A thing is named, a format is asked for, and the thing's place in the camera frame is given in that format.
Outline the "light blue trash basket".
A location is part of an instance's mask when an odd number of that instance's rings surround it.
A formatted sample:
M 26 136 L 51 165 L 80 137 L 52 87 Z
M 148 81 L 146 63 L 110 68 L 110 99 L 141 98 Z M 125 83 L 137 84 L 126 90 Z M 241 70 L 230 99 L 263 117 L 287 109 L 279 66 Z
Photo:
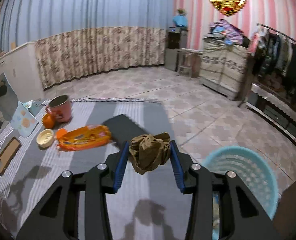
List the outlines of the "light blue trash basket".
M 272 219 L 278 205 L 277 179 L 262 157 L 240 146 L 221 147 L 205 158 L 202 165 L 210 172 L 235 172 Z

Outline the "grey striped table cloth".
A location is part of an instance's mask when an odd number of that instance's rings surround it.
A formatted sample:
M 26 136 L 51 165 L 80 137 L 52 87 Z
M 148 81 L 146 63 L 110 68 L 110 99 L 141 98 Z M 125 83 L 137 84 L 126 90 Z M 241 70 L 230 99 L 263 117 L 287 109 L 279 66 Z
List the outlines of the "grey striped table cloth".
M 0 133 L 0 232 L 5 239 L 184 239 L 191 196 L 177 188 L 171 163 L 138 174 L 130 140 L 174 133 L 152 100 L 77 101 L 67 131 L 105 125 L 106 146 L 42 149 L 37 124 L 29 137 L 11 125 Z

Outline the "light blue tissue box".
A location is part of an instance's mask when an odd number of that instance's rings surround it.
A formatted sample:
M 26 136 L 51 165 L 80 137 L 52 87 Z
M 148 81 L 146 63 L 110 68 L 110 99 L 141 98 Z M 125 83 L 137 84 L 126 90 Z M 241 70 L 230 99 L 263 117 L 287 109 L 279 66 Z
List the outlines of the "light blue tissue box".
M 36 116 L 42 109 L 42 101 L 40 100 L 30 100 L 23 103 L 23 106 L 33 115 Z

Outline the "cream plastic lid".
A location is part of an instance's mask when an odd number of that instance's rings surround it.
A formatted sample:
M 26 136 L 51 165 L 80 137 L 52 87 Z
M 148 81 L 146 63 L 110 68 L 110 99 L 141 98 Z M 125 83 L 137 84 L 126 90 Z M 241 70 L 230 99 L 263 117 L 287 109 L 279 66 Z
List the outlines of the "cream plastic lid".
M 38 134 L 36 142 L 40 148 L 48 148 L 53 144 L 54 140 L 53 130 L 45 129 Z

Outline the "brown paper wrapper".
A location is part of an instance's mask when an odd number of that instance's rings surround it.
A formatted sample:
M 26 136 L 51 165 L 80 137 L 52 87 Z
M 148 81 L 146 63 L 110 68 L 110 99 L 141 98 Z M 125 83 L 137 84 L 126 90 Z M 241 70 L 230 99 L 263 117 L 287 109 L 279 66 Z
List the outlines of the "brown paper wrapper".
M 168 133 L 143 134 L 134 137 L 129 144 L 130 161 L 140 175 L 164 165 L 170 158 L 171 145 Z

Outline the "brown phone case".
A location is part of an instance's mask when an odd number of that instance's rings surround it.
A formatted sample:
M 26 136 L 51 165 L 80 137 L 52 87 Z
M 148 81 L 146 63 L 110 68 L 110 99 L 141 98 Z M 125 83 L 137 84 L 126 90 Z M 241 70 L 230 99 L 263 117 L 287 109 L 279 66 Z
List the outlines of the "brown phone case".
M 0 176 L 2 176 L 8 168 L 11 160 L 21 148 L 21 142 L 13 137 L 0 153 Z

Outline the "low bench with lace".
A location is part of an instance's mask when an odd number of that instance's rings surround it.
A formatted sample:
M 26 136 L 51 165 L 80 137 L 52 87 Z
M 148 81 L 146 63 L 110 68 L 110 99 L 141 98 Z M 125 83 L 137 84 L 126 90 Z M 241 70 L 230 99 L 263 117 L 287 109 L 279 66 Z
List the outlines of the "low bench with lace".
M 296 145 L 296 111 L 273 90 L 259 83 L 252 83 L 244 103 Z

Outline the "cabinet with patterned cover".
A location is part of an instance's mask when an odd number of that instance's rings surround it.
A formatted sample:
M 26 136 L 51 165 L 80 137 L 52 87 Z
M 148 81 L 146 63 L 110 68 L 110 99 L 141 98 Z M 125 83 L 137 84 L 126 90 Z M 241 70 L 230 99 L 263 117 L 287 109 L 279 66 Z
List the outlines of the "cabinet with patterned cover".
M 248 49 L 239 44 L 205 38 L 200 65 L 200 84 L 237 100 L 247 73 Z

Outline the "clothes rack with garments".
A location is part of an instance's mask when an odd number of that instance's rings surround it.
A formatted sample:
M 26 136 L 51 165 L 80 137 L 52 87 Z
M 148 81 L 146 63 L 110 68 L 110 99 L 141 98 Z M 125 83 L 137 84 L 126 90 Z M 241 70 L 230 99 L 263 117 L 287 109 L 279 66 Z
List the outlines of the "clothes rack with garments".
M 257 81 L 283 99 L 296 101 L 296 41 L 258 23 L 249 52 L 254 57 L 253 75 Z

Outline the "pink metal mug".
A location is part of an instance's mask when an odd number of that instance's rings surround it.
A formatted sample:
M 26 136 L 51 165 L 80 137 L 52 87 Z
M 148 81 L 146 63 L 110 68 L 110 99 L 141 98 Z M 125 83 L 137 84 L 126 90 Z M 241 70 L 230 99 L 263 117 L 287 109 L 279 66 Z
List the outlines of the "pink metal mug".
M 71 102 L 68 95 L 60 95 L 53 98 L 45 108 L 56 122 L 64 123 L 72 118 Z

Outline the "pile of folded clothes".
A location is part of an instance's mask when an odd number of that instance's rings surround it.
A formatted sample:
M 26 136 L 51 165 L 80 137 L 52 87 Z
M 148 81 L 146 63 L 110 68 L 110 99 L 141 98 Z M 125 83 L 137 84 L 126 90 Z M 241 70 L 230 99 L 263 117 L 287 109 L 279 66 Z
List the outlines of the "pile of folded clothes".
M 211 34 L 223 35 L 223 40 L 227 45 L 238 44 L 243 47 L 249 45 L 249 38 L 244 32 L 224 19 L 210 23 L 209 31 Z

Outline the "small orange cap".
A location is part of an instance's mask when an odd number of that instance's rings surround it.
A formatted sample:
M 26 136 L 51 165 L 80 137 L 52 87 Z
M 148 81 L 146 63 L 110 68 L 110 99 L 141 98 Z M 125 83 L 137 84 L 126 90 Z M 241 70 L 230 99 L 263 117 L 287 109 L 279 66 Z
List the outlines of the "small orange cap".
M 66 135 L 68 133 L 68 131 L 64 128 L 59 129 L 56 132 L 56 139 L 59 140 L 61 137 L 63 137 L 64 135 Z

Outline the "blue floral curtain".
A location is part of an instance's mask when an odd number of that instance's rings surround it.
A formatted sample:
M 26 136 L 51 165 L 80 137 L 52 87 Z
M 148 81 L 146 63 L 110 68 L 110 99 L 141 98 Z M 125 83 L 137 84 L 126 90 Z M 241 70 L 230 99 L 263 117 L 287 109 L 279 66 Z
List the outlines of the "blue floral curtain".
M 173 0 L 1 0 L 0 53 L 34 44 L 43 88 L 164 63 Z

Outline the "black flat pouch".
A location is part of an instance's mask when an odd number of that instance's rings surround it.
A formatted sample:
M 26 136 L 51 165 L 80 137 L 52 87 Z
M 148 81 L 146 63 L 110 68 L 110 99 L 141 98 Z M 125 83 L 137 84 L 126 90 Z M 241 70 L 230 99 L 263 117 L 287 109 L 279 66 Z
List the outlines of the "black flat pouch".
M 135 137 L 148 134 L 146 130 L 124 114 L 110 118 L 102 124 L 108 127 L 111 132 L 112 141 L 118 148 L 125 141 L 131 141 Z

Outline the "grey water dispenser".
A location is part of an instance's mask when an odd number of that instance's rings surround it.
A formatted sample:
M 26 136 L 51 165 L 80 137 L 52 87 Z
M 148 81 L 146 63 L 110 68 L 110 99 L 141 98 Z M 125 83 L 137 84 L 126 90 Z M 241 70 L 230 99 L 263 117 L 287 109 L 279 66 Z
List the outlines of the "grey water dispenser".
M 164 67 L 178 70 L 178 50 L 187 47 L 188 31 L 180 27 L 168 27 L 166 35 Z

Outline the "light blue paper leaflet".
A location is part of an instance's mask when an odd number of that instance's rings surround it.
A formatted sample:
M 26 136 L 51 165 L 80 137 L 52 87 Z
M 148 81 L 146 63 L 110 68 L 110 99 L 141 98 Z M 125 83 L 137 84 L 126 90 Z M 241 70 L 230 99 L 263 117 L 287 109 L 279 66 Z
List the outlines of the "light blue paper leaflet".
M 39 124 L 39 121 L 18 101 L 17 108 L 11 118 L 12 128 L 16 129 L 20 136 L 26 138 L 31 135 L 37 124 Z

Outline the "blue covered water bottle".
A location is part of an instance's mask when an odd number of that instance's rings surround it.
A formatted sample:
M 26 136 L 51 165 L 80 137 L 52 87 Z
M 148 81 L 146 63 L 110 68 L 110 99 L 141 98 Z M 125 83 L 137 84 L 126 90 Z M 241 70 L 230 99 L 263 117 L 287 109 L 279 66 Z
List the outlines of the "blue covered water bottle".
M 177 14 L 176 16 L 173 17 L 172 22 L 176 27 L 182 30 L 187 30 L 188 19 L 187 19 L 186 11 L 182 8 L 177 9 Z

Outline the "orange peel by mug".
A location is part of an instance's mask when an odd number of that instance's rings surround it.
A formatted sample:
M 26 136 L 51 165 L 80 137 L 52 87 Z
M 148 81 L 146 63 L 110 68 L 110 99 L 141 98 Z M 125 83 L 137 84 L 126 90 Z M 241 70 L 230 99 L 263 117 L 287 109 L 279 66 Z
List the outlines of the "orange peel by mug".
M 42 123 L 43 123 L 45 129 L 53 129 L 56 121 L 51 114 L 46 113 L 42 118 Z

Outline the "orange snack wrapper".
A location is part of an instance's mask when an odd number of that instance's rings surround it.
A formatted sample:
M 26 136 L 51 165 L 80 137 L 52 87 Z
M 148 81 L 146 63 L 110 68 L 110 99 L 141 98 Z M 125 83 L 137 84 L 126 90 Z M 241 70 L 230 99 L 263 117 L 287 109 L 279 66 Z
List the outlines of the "orange snack wrapper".
M 104 146 L 112 141 L 112 137 L 107 126 L 89 125 L 68 131 L 57 141 L 63 151 L 82 151 Z

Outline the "small metal folding table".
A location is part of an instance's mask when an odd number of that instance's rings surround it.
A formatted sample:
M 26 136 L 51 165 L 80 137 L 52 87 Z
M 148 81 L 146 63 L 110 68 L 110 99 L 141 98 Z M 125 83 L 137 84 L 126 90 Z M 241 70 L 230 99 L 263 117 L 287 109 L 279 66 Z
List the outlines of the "small metal folding table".
M 189 78 L 198 78 L 202 63 L 203 52 L 194 49 L 178 49 L 177 76 L 187 75 Z

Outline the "white sideboard cabinet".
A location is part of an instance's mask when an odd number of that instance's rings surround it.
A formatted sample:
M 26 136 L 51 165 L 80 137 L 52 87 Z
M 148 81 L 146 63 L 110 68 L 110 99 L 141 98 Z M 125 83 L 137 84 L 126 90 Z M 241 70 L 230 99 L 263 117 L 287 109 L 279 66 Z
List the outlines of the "white sideboard cabinet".
M 20 102 L 45 98 L 33 42 L 27 42 L 0 57 L 1 74 L 5 74 Z

